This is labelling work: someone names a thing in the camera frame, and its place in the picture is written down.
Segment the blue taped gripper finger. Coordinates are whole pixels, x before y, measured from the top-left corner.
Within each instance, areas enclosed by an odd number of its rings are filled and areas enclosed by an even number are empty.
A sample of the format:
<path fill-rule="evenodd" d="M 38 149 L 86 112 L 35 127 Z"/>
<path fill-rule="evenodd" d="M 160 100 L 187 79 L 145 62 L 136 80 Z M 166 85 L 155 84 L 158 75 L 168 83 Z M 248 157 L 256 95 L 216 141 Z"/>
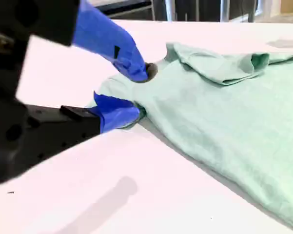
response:
<path fill-rule="evenodd" d="M 135 83 L 148 82 L 158 67 L 146 63 L 132 36 L 86 0 L 78 9 L 73 44 L 96 53 Z"/>
<path fill-rule="evenodd" d="M 140 117 L 139 108 L 129 100 L 94 92 L 93 102 L 92 106 L 84 108 L 61 106 L 60 112 L 76 127 L 69 132 L 73 139 L 61 142 L 60 153 L 103 133 L 126 127 Z"/>

